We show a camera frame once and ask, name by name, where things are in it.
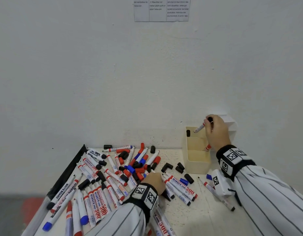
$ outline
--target hand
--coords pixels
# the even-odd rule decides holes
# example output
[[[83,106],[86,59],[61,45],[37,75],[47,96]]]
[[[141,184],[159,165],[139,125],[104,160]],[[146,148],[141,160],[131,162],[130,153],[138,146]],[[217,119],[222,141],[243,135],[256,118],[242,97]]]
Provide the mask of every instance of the hand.
[[[207,120],[208,117],[213,119],[213,127],[210,122]],[[209,144],[218,151],[220,148],[231,144],[228,133],[228,126],[225,124],[223,119],[218,115],[208,115],[204,119],[206,138]]]
[[[161,195],[166,189],[166,185],[164,182],[162,182],[161,173],[159,172],[149,173],[148,176],[146,176],[146,178],[142,181],[142,183],[152,185],[156,189],[158,195]]]

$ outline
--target printed instructions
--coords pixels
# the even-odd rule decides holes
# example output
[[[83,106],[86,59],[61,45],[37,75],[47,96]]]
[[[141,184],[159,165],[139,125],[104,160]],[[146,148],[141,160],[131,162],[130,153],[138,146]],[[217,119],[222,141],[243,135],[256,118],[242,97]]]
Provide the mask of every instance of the printed instructions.
[[[189,21],[191,0],[134,0],[134,21]]]

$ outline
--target white table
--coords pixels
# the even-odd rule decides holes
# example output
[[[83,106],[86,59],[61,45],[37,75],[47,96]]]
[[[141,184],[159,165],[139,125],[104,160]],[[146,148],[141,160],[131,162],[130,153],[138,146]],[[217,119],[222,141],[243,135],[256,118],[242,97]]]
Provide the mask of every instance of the white table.
[[[161,172],[163,165],[168,162],[173,165],[173,169],[168,169],[167,172],[174,175],[176,178],[184,178],[183,174],[180,174],[175,170],[178,162],[183,164],[182,150],[180,149],[160,149],[159,156],[161,161],[156,168],[157,172]],[[73,174],[80,173],[77,167],[73,171]],[[206,236],[247,236],[254,235],[248,216],[245,214],[242,207],[240,207],[234,197],[230,197],[228,200],[235,206],[235,211],[231,212],[226,206],[223,205],[218,199],[216,199],[212,193],[202,185],[197,176],[205,178],[205,175],[190,174],[194,179],[192,185],[189,187],[194,190],[198,197],[191,203],[190,206],[186,206],[179,198],[173,199],[171,202],[165,201],[164,213],[168,218],[173,230],[177,236],[189,236],[189,235],[206,235]],[[51,216],[49,212],[44,221],[40,225],[36,236],[53,236],[53,235],[65,235],[66,225],[66,210],[59,217],[58,221],[52,227],[49,232],[42,230],[43,225]],[[84,234],[90,230],[89,224],[83,227]]]

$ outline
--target striped sleeve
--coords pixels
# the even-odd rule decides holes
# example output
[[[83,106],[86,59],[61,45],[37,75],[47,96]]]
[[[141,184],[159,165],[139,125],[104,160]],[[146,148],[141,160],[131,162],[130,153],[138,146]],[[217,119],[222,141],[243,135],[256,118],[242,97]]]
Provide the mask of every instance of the striped sleeve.
[[[138,206],[127,203],[111,212],[87,236],[141,236],[146,227],[145,215]]]
[[[303,236],[303,195],[276,175],[246,166],[234,186],[256,235]]]

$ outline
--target pen holder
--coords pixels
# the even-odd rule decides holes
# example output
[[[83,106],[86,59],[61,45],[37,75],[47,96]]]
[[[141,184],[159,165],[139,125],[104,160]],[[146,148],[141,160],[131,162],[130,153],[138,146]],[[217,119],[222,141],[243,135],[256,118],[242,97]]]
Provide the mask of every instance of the pen holder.
[[[238,125],[229,115],[219,115],[227,124],[229,129],[230,140],[235,137]],[[205,129],[202,129],[198,133],[194,133],[197,127],[185,127],[184,137],[182,142],[182,154],[184,160],[184,166],[187,173],[193,174],[207,174],[212,160],[211,156],[215,156],[214,150],[204,151],[208,145]]]

